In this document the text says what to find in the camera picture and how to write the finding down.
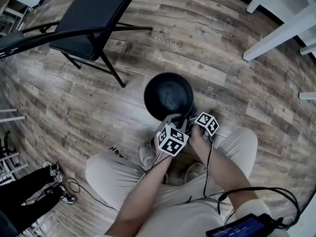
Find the person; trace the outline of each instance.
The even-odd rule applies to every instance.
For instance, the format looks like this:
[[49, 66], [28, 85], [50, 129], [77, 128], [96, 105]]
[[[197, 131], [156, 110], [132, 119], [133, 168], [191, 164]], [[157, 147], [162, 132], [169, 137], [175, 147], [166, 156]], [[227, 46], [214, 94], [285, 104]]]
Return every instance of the person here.
[[[0, 236], [16, 237], [21, 234], [61, 199], [68, 204], [74, 204], [75, 197], [60, 185], [63, 180], [63, 171], [59, 163], [56, 163], [0, 186]], [[35, 192], [53, 182], [58, 185], [45, 190], [43, 198], [32, 204], [22, 205]]]
[[[192, 128], [189, 143], [207, 166], [211, 144], [204, 140], [202, 129]], [[206, 195], [250, 187], [248, 177], [255, 162], [258, 140], [253, 131], [239, 128], [213, 149]], [[140, 148], [140, 158], [148, 169], [159, 155], [149, 145]], [[224, 219], [232, 208], [236, 219], [250, 213], [270, 215], [268, 207], [253, 191], [228, 195], [217, 212], [217, 197], [203, 195], [206, 170], [194, 164], [185, 174], [182, 186], [160, 183], [172, 157], [163, 153], [160, 163], [140, 181], [145, 170], [117, 154], [109, 152], [92, 156], [86, 165], [86, 178], [91, 187], [115, 208], [118, 215], [106, 231], [112, 237], [204, 237], [205, 232], [224, 225]], [[286, 231], [274, 230], [272, 237], [288, 236]]]

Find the black pants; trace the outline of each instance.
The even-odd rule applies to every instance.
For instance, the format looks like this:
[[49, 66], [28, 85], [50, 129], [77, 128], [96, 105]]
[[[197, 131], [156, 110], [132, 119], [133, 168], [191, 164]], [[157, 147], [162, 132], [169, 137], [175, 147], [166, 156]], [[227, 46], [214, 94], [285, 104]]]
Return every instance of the black pants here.
[[35, 192], [52, 182], [54, 178], [50, 176], [49, 167], [45, 167], [17, 181], [0, 186], [0, 210], [19, 234], [49, 212], [60, 200], [62, 190], [56, 187], [53, 193], [47, 194], [42, 199], [30, 205], [21, 205]]

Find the black and white cube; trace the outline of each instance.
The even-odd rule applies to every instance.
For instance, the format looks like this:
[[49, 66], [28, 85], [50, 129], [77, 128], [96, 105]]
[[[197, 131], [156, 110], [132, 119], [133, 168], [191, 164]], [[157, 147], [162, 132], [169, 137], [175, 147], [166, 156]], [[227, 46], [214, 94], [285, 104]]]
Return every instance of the black and white cube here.
[[179, 130], [166, 124], [161, 132], [157, 133], [158, 149], [176, 156], [186, 145], [189, 137]]
[[204, 127], [210, 136], [213, 136], [219, 128], [215, 117], [207, 113], [201, 113], [194, 122]]

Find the shirt sleeve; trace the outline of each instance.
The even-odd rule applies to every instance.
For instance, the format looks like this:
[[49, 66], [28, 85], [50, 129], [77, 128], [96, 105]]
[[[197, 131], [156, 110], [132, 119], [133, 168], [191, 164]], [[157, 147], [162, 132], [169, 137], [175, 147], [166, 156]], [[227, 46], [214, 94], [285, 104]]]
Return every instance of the shirt sleeve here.
[[[250, 213], [256, 215], [257, 217], [263, 213], [271, 216], [269, 208], [261, 199], [253, 199], [242, 204], [236, 211], [236, 219], [243, 218]], [[290, 237], [290, 235], [286, 230], [275, 229], [269, 237]]]

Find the black bucket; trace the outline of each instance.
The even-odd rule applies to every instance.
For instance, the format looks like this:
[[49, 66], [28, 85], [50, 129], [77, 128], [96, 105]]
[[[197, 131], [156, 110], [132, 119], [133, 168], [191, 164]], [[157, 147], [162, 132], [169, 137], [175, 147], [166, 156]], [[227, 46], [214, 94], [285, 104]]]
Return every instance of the black bucket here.
[[147, 84], [144, 102], [148, 112], [160, 121], [174, 113], [185, 117], [193, 107], [193, 90], [181, 75], [162, 73]]

